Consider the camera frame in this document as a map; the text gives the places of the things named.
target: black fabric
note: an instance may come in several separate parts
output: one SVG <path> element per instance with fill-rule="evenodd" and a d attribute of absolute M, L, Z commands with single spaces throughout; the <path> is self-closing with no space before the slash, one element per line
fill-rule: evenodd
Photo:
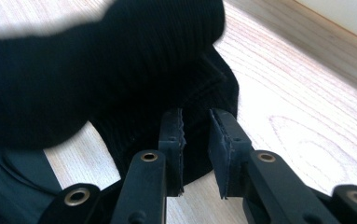
<path fill-rule="evenodd" d="M 209 109 L 218 107 L 237 115 L 239 85 L 214 48 L 202 58 L 135 92 L 128 103 L 105 109 L 91 120 L 125 176 L 139 150 L 158 148 L 162 114 L 183 108 L 186 146 L 184 182 L 212 167 L 208 159 Z"/>
<path fill-rule="evenodd" d="M 117 0 L 100 22 L 0 40 L 0 147 L 63 142 L 101 106 L 196 60 L 224 16 L 222 0 Z"/>
<path fill-rule="evenodd" d="M 43 150 L 0 148 L 0 223 L 36 223 L 61 190 Z"/>
<path fill-rule="evenodd" d="M 39 149 L 89 119 L 124 177 L 182 107 L 184 182 L 211 171 L 208 110 L 237 115 L 237 80 L 213 48 L 224 24 L 222 0 L 117 0 L 99 22 L 0 40 L 0 148 L 13 148 L 0 149 L 0 222 L 35 223 L 58 186 Z"/>

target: black plastic part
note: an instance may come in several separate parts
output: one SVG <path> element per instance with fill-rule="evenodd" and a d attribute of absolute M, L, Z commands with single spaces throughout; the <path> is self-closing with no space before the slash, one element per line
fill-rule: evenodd
<path fill-rule="evenodd" d="M 242 199 L 242 208 L 248 224 L 269 224 L 270 217 L 263 204 L 259 205 L 247 198 Z"/>
<path fill-rule="evenodd" d="M 209 156 L 219 193 L 221 198 L 243 197 L 243 169 L 254 150 L 252 142 L 232 114 L 215 108 L 210 113 Z"/>
<path fill-rule="evenodd" d="M 182 109 L 172 109 L 161 119 L 158 150 L 166 156 L 167 196 L 177 197 L 184 192 L 184 122 Z"/>
<path fill-rule="evenodd" d="M 165 223 L 165 171 L 163 153 L 145 150 L 135 154 L 110 223 Z"/>
<path fill-rule="evenodd" d="M 337 186 L 333 191 L 330 210 L 341 223 L 357 223 L 357 186 Z"/>
<path fill-rule="evenodd" d="M 91 184 L 75 184 L 62 192 L 49 205 L 39 224 L 100 223 L 97 207 L 100 190 Z"/>
<path fill-rule="evenodd" d="M 252 152 L 248 172 L 272 223 L 339 223 L 279 155 Z"/>
<path fill-rule="evenodd" d="M 120 179 L 113 185 L 102 190 L 98 206 L 102 214 L 100 221 L 101 224 L 109 223 L 111 221 L 122 187 L 123 180 Z"/>

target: ribbed fabric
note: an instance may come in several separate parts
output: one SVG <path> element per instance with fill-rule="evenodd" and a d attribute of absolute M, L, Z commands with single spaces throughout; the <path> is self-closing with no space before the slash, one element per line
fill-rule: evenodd
<path fill-rule="evenodd" d="M 0 41 L 0 147 L 55 146 L 223 33 L 221 0 L 117 0 L 98 23 Z"/>
<path fill-rule="evenodd" d="M 218 107 L 237 115 L 239 86 L 228 66 L 212 49 L 197 61 L 143 88 L 118 107 L 105 109 L 91 122 L 111 152 L 121 176 L 132 156 L 144 149 L 158 148 L 162 114 L 183 108 L 186 147 L 184 182 L 211 171 L 207 147 L 209 109 Z"/>

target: light wood surface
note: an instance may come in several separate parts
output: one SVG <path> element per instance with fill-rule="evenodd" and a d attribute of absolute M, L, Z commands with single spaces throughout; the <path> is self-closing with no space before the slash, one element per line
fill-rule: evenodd
<path fill-rule="evenodd" d="M 357 0 L 296 1 L 357 35 Z"/>
<path fill-rule="evenodd" d="M 108 1 L 0 0 L 0 38 L 46 35 L 98 20 Z M 238 121 L 254 147 L 280 154 L 309 186 L 357 185 L 357 36 L 293 0 L 226 0 L 216 47 L 240 83 Z M 62 187 L 119 179 L 88 124 L 46 150 Z M 246 223 L 240 199 L 221 201 L 213 174 L 168 200 L 168 223 Z"/>

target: black cloth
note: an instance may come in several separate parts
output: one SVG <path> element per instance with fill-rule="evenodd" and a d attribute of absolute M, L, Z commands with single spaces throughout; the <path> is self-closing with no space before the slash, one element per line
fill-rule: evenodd
<path fill-rule="evenodd" d="M 61 190 L 43 150 L 0 148 L 0 224 L 36 223 Z"/>
<path fill-rule="evenodd" d="M 237 115 L 238 104 L 237 80 L 213 48 L 224 18 L 222 0 L 117 0 L 99 22 L 0 40 L 0 148 L 10 148 L 0 149 L 1 223 L 40 216 L 58 189 L 39 149 L 87 120 L 124 177 L 137 151 L 157 148 L 163 112 L 182 107 L 184 182 L 211 171 L 209 109 Z"/>

